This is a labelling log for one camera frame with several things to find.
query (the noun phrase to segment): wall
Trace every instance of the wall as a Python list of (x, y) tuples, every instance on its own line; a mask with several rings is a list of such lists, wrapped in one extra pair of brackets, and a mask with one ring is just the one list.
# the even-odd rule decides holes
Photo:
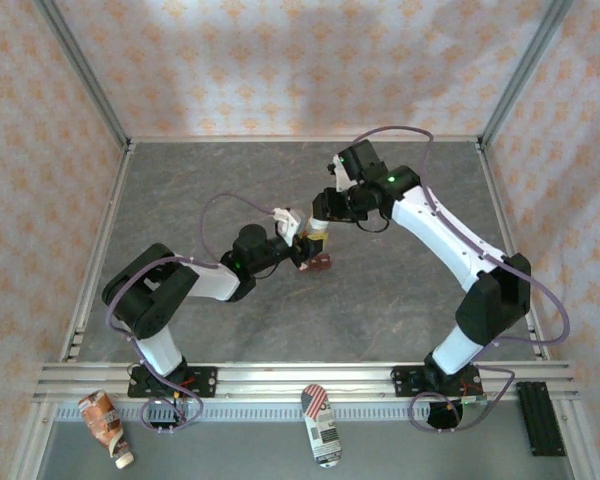
[(119, 150), (30, 0), (0, 2), (0, 478), (57, 361)]
[[(564, 299), (600, 448), (600, 0), (575, 2), (489, 152), (519, 248)], [(535, 297), (547, 337), (561, 324)]]
[(482, 132), (549, 0), (60, 0), (131, 136)]

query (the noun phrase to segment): enclosure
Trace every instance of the enclosure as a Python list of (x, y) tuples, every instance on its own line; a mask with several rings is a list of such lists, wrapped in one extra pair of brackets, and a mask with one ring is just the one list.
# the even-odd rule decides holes
[[(563, 343), (502, 341), (482, 359), (546, 382), (567, 456), (532, 455), (514, 386), (473, 431), (409, 425), (392, 368), (445, 340), (465, 291), (395, 222), (332, 223), (328, 270), (285, 261), (239, 302), (186, 299), (169, 327), (189, 364), (218, 367), (216, 394), (177, 436), (143, 431), (127, 396), (137, 356), (106, 327), (105, 285), (154, 243), (210, 261), (200, 216), (219, 192), (308, 217), (334, 155), (385, 125), (435, 135), (440, 202), (522, 252), (569, 312)], [(422, 173), (426, 136), (370, 140), (390, 168)], [(250, 223), (274, 232), (236, 199), (209, 205), (212, 253)], [(507, 334), (562, 329), (532, 289)], [(471, 418), (506, 380), (481, 375)], [(343, 442), (329, 472), (298, 424), (313, 382)], [(112, 475), (78, 423), (97, 388), (141, 464), (121, 478), (194, 464), (199, 478), (600, 478), (600, 0), (1, 2), (0, 478)]]

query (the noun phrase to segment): black bracket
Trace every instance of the black bracket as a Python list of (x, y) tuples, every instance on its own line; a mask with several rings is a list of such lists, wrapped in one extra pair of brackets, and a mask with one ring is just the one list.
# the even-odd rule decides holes
[[(174, 390), (156, 379), (147, 367), (139, 365), (130, 372), (127, 395), (130, 398), (172, 397)], [(196, 367), (188, 365), (184, 369), (183, 387), (191, 390), (200, 398), (213, 398), (218, 384), (216, 367)]]
[(516, 391), (535, 457), (564, 457), (564, 442), (545, 382), (518, 382)]
[[(419, 393), (432, 391), (433, 387), (425, 378), (424, 365), (398, 365), (391, 370), (391, 380), (396, 397), (415, 397)], [(473, 365), (467, 365), (449, 381), (435, 390), (447, 397), (483, 396), (480, 372)]]

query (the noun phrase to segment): american flag label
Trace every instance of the american flag label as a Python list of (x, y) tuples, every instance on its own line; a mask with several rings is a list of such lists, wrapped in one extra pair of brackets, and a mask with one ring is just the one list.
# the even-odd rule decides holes
[(313, 457), (321, 467), (334, 467), (340, 461), (342, 447), (327, 392), (320, 385), (309, 385), (301, 400)]

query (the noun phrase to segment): orange floral pattern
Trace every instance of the orange floral pattern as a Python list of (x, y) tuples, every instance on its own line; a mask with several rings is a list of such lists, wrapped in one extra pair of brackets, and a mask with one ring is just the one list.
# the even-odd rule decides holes
[[(600, 0), (576, 2), (489, 152), (521, 251), (563, 299), (600, 451)], [(548, 337), (554, 307), (534, 296)]]
[(131, 136), (355, 136), (390, 123), (479, 134), (546, 8), (544, 0), (58, 3)]
[(29, 0), (0, 2), (0, 479), (57, 361), (119, 149)]

